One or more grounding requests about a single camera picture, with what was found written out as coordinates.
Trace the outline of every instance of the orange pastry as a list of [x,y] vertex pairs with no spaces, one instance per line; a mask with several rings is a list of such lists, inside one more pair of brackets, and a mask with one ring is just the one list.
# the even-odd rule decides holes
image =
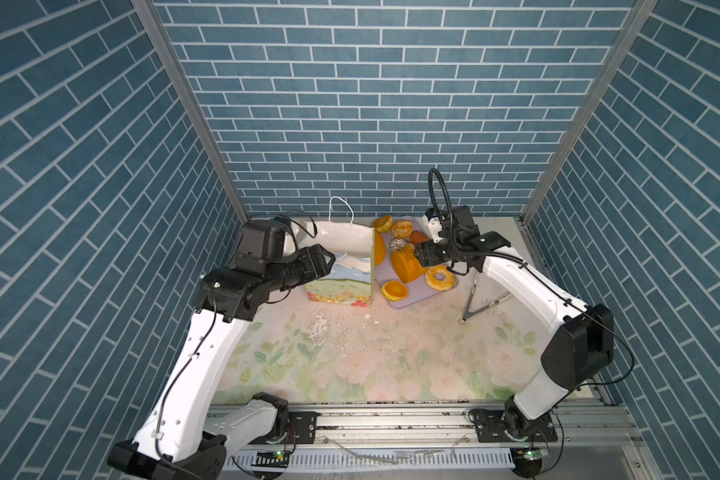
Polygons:
[[[443,279],[437,278],[437,275],[441,274]],[[424,274],[424,280],[427,281],[427,285],[435,290],[450,290],[456,284],[456,275],[446,270],[445,265],[432,266]]]
[[408,238],[413,232],[413,222],[410,220],[398,220],[392,226],[392,235],[397,238]]
[[411,243],[416,246],[429,240],[429,237],[424,235],[424,232],[420,230],[414,230],[411,234]]
[[397,280],[390,280],[382,286],[382,294],[392,302],[408,298],[408,288]]
[[389,257],[394,272],[403,283],[411,283],[427,271],[418,262],[418,258],[413,255],[413,252],[413,245],[410,245],[410,248],[406,246],[403,250],[392,252]]
[[379,232],[374,232],[374,261],[376,265],[381,265],[381,263],[384,261],[384,258],[387,256],[387,246],[384,245],[384,239],[382,238],[382,235]]
[[389,229],[392,226],[392,216],[385,215],[380,218],[377,218],[373,222],[372,226],[380,234],[386,234],[387,232],[389,232]]

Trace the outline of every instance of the landscape painting print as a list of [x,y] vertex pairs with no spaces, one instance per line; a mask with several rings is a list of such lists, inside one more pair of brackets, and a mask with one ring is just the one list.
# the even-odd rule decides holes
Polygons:
[[306,284],[307,296],[313,302],[370,306],[373,287],[372,266],[370,258],[339,256],[330,274]]

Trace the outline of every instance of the blue brick wall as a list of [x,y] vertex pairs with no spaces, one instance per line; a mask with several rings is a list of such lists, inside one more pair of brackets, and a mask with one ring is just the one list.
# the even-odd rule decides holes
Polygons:
[[455,202],[517,215],[632,2],[158,5],[251,212],[420,211],[437,166]]
[[720,478],[720,1],[659,1],[532,227],[614,310],[638,362],[614,394],[662,474]]
[[110,474],[237,223],[128,0],[0,0],[0,480]]

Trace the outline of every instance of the donut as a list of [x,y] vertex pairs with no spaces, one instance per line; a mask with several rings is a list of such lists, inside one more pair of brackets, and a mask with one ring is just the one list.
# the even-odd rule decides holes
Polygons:
[[[445,278],[438,280],[437,274],[443,274]],[[450,290],[456,284],[456,275],[447,271],[445,265],[431,266],[427,273],[424,274],[427,285],[435,290]]]
[[390,230],[392,230],[392,235],[397,238],[408,238],[413,233],[413,222],[410,220],[398,220],[394,222]]

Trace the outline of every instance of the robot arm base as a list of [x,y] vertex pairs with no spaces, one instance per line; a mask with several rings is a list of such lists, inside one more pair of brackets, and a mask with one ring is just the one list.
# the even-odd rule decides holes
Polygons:
[[128,475],[151,480],[196,480],[183,470],[192,472],[203,480],[214,480],[221,473],[226,460],[225,441],[226,437],[223,435],[214,436],[203,432],[197,452],[175,464],[167,464],[139,452],[139,444],[131,438],[112,447],[106,464]]

